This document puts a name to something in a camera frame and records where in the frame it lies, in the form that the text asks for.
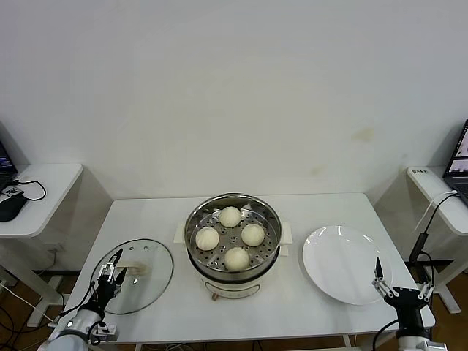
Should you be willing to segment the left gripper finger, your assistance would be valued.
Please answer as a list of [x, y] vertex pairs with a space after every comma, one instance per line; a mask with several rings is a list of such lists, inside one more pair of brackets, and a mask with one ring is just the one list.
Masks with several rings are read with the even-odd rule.
[[123, 249], [119, 249], [115, 254], [113, 254], [109, 260], [106, 260], [101, 266], [97, 279], [106, 279], [107, 281], [113, 280], [114, 271], [116, 269], [118, 261], [121, 259]]
[[124, 282], [125, 276], [127, 273], [127, 268], [123, 268], [120, 273], [117, 275], [117, 277], [113, 281], [113, 292], [114, 293], [120, 293], [121, 291], [121, 286]]

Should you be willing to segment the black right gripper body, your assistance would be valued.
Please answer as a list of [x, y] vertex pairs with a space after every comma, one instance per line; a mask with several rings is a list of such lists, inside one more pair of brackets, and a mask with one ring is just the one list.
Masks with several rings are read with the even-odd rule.
[[397, 288], [385, 297], [385, 302], [396, 310], [400, 329], [424, 329], [420, 311], [429, 300], [424, 293], [410, 288]]

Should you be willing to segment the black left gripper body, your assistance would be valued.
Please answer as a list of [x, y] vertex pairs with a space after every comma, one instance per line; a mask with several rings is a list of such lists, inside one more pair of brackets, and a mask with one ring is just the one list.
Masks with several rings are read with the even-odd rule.
[[96, 292], [94, 293], [95, 304], [98, 309], [105, 310], [110, 300], [116, 295], [116, 282], [108, 278], [99, 278]]

